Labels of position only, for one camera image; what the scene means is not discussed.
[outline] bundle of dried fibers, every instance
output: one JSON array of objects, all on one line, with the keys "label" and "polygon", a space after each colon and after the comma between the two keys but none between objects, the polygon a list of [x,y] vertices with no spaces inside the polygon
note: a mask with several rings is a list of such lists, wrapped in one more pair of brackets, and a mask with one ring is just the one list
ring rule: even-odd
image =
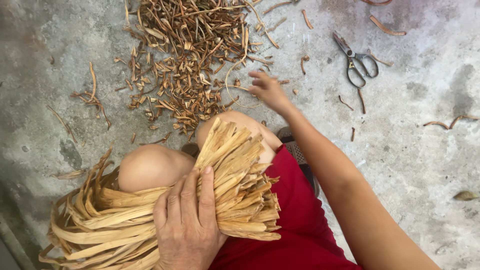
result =
[{"label": "bundle of dried fibers", "polygon": [[[270,164],[257,163],[264,151],[262,136],[250,137],[246,127],[237,130],[235,126],[217,118],[195,164],[200,171],[206,166],[215,171],[218,227],[235,237],[280,239],[271,232],[280,228],[276,225],[280,207],[270,191],[278,178],[262,173]],[[40,261],[86,270],[149,270],[158,261],[153,206],[171,186],[120,191],[118,167],[103,175],[113,163],[107,161],[111,151],[110,147],[80,188],[53,205],[48,233],[51,244],[39,254]],[[62,249],[64,258],[47,256],[54,247]]]}]

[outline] hand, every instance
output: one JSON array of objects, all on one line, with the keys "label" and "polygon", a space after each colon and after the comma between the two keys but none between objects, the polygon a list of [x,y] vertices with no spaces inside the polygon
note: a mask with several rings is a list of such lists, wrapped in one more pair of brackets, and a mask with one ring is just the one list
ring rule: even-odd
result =
[{"label": "hand", "polygon": [[180,179],[154,206],[160,259],[156,270],[205,270],[210,267],[227,236],[218,230],[212,167],[202,175],[197,200],[198,168]]},{"label": "hand", "polygon": [[252,86],[248,87],[248,91],[257,95],[260,100],[278,114],[284,116],[288,108],[293,106],[276,78],[255,71],[248,72],[248,76],[256,78],[252,81]]}]

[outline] scissor handle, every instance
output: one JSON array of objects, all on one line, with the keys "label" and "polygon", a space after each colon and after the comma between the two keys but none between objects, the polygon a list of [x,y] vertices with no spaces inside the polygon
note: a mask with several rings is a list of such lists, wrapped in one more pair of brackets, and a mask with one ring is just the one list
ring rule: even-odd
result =
[{"label": "scissor handle", "polygon": [[[368,57],[371,59],[371,61],[375,64],[375,75],[372,75],[370,74],[370,72],[368,72],[367,68],[365,67],[365,64],[363,63],[363,59],[365,57]],[[355,58],[360,62],[360,64],[362,65],[362,68],[363,70],[365,71],[365,74],[367,76],[369,76],[370,78],[375,78],[376,76],[378,76],[378,65],[377,65],[377,61],[375,61],[375,59],[370,56],[370,55],[366,55],[366,54],[355,54]]]},{"label": "scissor handle", "polygon": [[[359,72],[359,70],[355,67],[355,64],[353,63],[353,58],[352,57],[348,57],[347,56],[347,60],[348,60],[348,66],[347,66],[347,77],[348,77],[348,80],[356,87],[358,88],[362,88],[364,87],[366,84],[367,84],[367,81],[365,81],[365,78],[363,77],[363,75]],[[354,83],[352,81],[352,79],[350,78],[350,70],[354,70],[357,75],[359,76],[359,78],[363,81],[363,84],[361,86],[357,85],[356,83]]]}]

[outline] red shorts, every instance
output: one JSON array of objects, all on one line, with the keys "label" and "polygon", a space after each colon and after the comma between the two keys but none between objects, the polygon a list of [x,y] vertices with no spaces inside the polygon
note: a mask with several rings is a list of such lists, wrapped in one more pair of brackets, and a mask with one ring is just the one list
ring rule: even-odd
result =
[{"label": "red shorts", "polygon": [[210,270],[348,269],[361,267],[347,260],[328,227],[322,202],[303,175],[297,161],[282,145],[265,173],[280,176],[272,186],[282,209],[277,230],[282,238],[258,241],[229,237]]}]

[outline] sandal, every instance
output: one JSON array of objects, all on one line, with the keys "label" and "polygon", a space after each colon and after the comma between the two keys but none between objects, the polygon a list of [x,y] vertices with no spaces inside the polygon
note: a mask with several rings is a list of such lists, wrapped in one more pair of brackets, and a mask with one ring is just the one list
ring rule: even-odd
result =
[{"label": "sandal", "polygon": [[315,197],[318,198],[318,196],[320,195],[320,184],[318,184],[317,178],[315,177],[315,175],[313,175],[312,169],[307,164],[307,161],[303,156],[302,152],[300,151],[300,148],[295,141],[295,138],[292,136],[292,130],[290,130],[290,127],[287,126],[281,128],[276,134],[276,136],[280,139],[282,143],[285,144],[287,150],[297,160],[300,169],[302,170],[303,174],[313,188]]},{"label": "sandal", "polygon": [[192,156],[194,159],[197,159],[198,154],[200,154],[200,148],[196,143],[186,143],[181,147],[180,151]]}]

